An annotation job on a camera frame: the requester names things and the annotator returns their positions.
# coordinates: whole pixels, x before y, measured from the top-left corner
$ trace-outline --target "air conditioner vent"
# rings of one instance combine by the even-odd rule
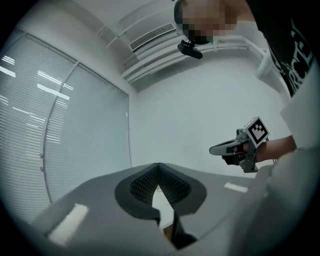
[[[176,30],[176,28],[172,23],[163,25],[161,27],[158,27],[158,28],[144,34],[143,36],[140,36],[137,40],[130,43],[129,46],[130,46],[131,50],[134,52],[135,50],[137,50],[141,46],[145,45],[147,42],[149,42],[149,41],[151,41],[161,35],[164,35],[168,32],[174,31],[174,30]]]

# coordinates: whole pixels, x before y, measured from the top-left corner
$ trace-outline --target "window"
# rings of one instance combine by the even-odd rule
[[[31,222],[86,180],[129,168],[127,112],[125,93],[14,31],[0,60],[0,196],[7,209]]]

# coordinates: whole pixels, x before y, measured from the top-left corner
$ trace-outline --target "black t-shirt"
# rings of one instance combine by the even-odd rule
[[[293,96],[315,59],[313,35],[318,33],[309,1],[246,0],[258,29],[270,48],[273,62]]]

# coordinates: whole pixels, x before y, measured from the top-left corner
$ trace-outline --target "person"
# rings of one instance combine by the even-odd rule
[[[213,36],[224,36],[238,21],[256,22],[263,33],[271,57],[283,77],[291,97],[303,84],[315,57],[311,38],[312,13],[308,3],[274,0],[178,0],[174,19],[190,41],[203,44]],[[262,143],[256,162],[278,159],[293,152],[292,136]],[[248,151],[248,144],[243,146]]]

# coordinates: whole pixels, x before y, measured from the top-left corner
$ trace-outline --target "wrist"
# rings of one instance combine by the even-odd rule
[[[263,142],[256,150],[255,160],[257,163],[268,160],[268,142]]]

